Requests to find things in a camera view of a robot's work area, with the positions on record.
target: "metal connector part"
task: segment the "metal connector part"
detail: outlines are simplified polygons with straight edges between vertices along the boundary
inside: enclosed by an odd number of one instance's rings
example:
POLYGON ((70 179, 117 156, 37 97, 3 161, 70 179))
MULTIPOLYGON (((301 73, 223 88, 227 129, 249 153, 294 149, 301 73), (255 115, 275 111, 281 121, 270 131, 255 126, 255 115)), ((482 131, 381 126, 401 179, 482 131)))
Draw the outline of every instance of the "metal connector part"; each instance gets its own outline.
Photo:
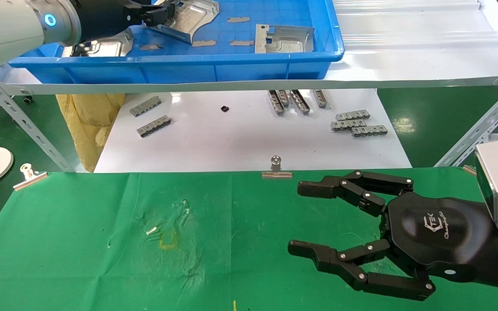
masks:
POLYGON ((263 171, 261 176, 263 179, 292 179, 293 173, 282 171, 282 158, 275 155, 271 159, 270 171, 263 171))
POLYGON ((328 105, 328 100, 323 90, 314 90, 314 95, 316 96, 316 102, 318 102, 318 108, 326 108, 328 105))
POLYGON ((165 126, 170 124, 170 122, 172 122, 171 118, 168 118, 168 116, 162 116, 162 117, 154 120, 150 124, 147 124, 146 126, 140 127, 138 129, 138 134, 141 137, 145 137, 145 136, 151 134, 152 132, 155 132, 156 130, 158 130, 160 128, 164 128, 165 126))
POLYGON ((386 135, 387 129, 383 125, 354 127, 351 129, 353 137, 386 135))
POLYGON ((287 108, 289 106, 289 91, 276 90, 276 94, 278 94, 278 97, 280 98, 280 102, 282 102, 282 105, 284 106, 284 108, 287 108))
POLYGON ((148 112, 149 110, 152 110, 156 106, 160 105, 163 101, 160 100, 158 96, 152 97, 141 104, 137 105, 136 107, 130 109, 130 114, 135 117, 139 117, 142 114, 148 112))
POLYGON ((270 98, 270 101, 272 103, 272 107, 274 108, 274 111, 276 112, 276 114, 278 114, 279 116, 283 115, 285 110, 284 110, 284 106, 282 106, 282 102, 280 100, 278 92, 275 90, 269 90, 268 97, 270 98))
POLYGON ((299 92, 299 90, 291 90, 291 96, 293 97, 293 101, 295 101, 295 105, 303 114, 309 114, 310 112, 310 107, 306 103, 305 99, 303 98, 303 95, 299 92))
POLYGON ((330 127, 334 132, 339 132, 340 130, 348 130, 354 127, 365 127, 366 122, 364 120, 348 120, 348 121, 334 121, 330 124, 330 127))
POLYGON ((342 114, 335 115, 335 119, 338 121, 361 120, 368 118, 370 118, 370 114, 366 110, 343 112, 342 114))

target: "metal strip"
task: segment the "metal strip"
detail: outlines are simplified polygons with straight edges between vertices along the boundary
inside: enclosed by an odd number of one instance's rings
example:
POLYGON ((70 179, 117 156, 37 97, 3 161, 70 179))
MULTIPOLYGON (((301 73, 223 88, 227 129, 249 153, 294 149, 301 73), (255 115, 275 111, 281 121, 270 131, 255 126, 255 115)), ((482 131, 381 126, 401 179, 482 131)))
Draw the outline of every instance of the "metal strip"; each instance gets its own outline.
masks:
POLYGON ((487 142, 498 126, 498 101, 460 138, 435 167, 459 166, 474 150, 476 145, 487 142))
POLYGON ((63 155, 47 139, 41 130, 32 122, 32 120, 22 111, 20 106, 14 102, 10 96, 0 87, 0 105, 1 107, 16 120, 18 124, 31 139, 34 140, 45 154, 47 154, 55 164, 63 171, 74 172, 74 168, 67 162, 63 155))

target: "metal sheet part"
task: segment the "metal sheet part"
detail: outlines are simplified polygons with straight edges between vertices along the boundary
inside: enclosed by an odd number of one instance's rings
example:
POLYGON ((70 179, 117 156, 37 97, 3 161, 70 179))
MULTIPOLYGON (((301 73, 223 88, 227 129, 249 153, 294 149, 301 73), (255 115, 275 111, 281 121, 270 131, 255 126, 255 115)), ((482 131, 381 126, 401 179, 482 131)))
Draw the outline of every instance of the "metal sheet part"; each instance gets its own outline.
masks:
POLYGON ((370 114, 366 110, 343 112, 341 114, 335 115, 335 119, 338 121, 360 120, 368 118, 370 118, 370 114))
POLYGON ((249 18, 249 17, 230 17, 229 19, 227 19, 227 22, 228 23, 245 23, 245 22, 248 22, 250 20, 251 20, 251 18, 249 18))
POLYGON ((353 137, 386 135, 387 129, 383 125, 354 127, 351 129, 353 137))
POLYGON ((176 9, 172 19, 164 25, 152 28, 191 44, 195 32, 201 26, 212 22, 220 12, 220 7, 218 2, 213 0, 182 0, 182 2, 184 5, 176 9))
POLYGON ((366 122, 364 120, 347 120, 347 121, 334 121, 330 124, 330 127, 334 132, 339 132, 340 130, 348 130, 354 127, 365 127, 366 122))
POLYGON ((132 116, 139 117, 140 115, 160 105, 160 103, 162 102, 163 101, 161 101, 158 96, 152 97, 137 105, 136 107, 130 109, 130 114, 132 114, 132 116))
POLYGON ((255 53, 314 51, 314 28, 257 24, 255 53))
POLYGON ((250 47, 255 45, 255 41, 230 41, 230 45, 233 47, 250 47))
POLYGON ((328 100, 323 90, 314 90, 314 95, 316 95, 316 101, 318 102, 318 108, 326 108, 328 106, 328 100))
MULTIPOLYGON (((132 29, 114 35, 113 37, 99 39, 96 41, 81 43, 77 49, 81 49, 84 57, 125 57, 134 45, 134 34, 132 29)), ((64 47, 62 57, 71 57, 74 47, 64 47)))
POLYGON ((305 99, 303 98, 303 95, 299 92, 299 90, 291 90, 291 97, 293 97, 293 101, 295 102, 295 105, 303 114, 308 114, 310 112, 310 107, 306 103, 305 99))
POLYGON ((194 47, 212 47, 216 45, 216 41, 207 40, 207 41, 193 41, 192 46, 194 47))
POLYGON ((156 130, 164 128, 168 124, 172 122, 171 118, 168 118, 168 116, 162 116, 153 122, 147 124, 146 126, 140 127, 137 131, 138 134, 143 138, 153 132, 156 132, 156 130))
POLYGON ((284 106, 282 106, 282 102, 280 101, 278 93, 274 90, 270 90, 268 91, 268 97, 270 98, 272 108, 274 108, 276 114, 278 114, 279 116, 283 115, 285 110, 284 106))

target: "green cloth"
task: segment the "green cloth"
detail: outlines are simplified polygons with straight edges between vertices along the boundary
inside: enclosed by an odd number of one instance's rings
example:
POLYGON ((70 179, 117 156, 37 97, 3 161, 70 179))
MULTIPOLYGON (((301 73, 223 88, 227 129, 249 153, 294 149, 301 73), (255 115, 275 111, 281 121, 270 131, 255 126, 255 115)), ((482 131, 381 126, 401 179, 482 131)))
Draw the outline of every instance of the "green cloth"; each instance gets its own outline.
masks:
MULTIPOLYGON (((482 199, 457 168, 382 172, 425 197, 482 199)), ((0 213, 0 311, 498 310, 498 288, 434 277, 419 303, 355 292, 290 256, 291 239, 341 250, 378 238, 380 219, 297 195, 300 180, 346 173, 51 173, 0 213)), ((388 260, 366 268, 401 273, 388 260)))

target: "metal bracket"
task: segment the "metal bracket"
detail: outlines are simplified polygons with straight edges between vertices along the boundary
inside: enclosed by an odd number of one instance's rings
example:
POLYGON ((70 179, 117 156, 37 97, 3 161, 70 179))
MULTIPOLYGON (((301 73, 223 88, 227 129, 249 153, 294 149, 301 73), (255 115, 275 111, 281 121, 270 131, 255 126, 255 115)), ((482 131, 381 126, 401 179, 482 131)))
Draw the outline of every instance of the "metal bracket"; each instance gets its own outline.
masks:
POLYGON ((213 0, 182 0, 183 6, 164 25, 152 29, 186 43, 193 43, 193 35, 203 25, 212 22, 220 12, 218 2, 213 0))
POLYGON ((32 165, 30 163, 23 164, 20 167, 20 171, 24 174, 24 181, 18 185, 14 185, 13 186, 14 191, 19 191, 20 189, 24 189, 25 187, 37 183, 42 179, 46 179, 48 176, 46 171, 44 171, 41 174, 38 171, 33 171, 32 165))
POLYGON ((80 43, 73 47, 64 47, 62 57, 125 57, 134 46, 132 29, 114 35, 113 37, 80 43))
POLYGON ((328 99, 326 99, 326 94, 324 94, 323 90, 314 90, 314 95, 316 96, 318 108, 326 108, 328 106, 328 99))
POLYGON ((462 138, 439 160, 435 167, 458 167, 468 158, 476 145, 487 142, 491 134, 498 126, 498 101, 486 112, 462 138))
POLYGON ((292 179, 292 172, 282 171, 282 158, 275 155, 272 157, 271 162, 271 171, 263 171, 261 173, 263 179, 292 179))
POLYGON ((32 140, 47 154, 57 166, 63 171, 74 172, 74 168, 69 165, 63 155, 47 139, 41 130, 22 111, 20 106, 8 95, 0 86, 0 105, 14 119, 32 140))
POLYGON ((255 53, 314 51, 314 28, 257 24, 255 53))

